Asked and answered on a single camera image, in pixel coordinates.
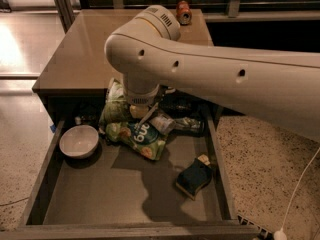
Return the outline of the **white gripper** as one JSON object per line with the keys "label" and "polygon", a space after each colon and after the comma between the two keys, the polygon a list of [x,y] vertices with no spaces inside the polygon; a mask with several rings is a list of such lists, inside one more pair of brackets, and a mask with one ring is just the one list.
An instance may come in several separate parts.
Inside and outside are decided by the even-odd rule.
{"label": "white gripper", "polygon": [[159,91],[158,84],[146,82],[127,82],[124,84],[124,94],[130,106],[131,116],[142,119],[149,111],[148,105],[154,102]]}

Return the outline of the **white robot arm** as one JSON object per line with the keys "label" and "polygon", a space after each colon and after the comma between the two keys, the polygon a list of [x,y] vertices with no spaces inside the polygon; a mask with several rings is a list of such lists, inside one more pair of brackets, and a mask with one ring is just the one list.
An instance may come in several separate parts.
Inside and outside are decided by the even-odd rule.
{"label": "white robot arm", "polygon": [[129,103],[148,105],[170,86],[320,141],[320,55],[181,43],[180,25],[160,5],[106,40]]}

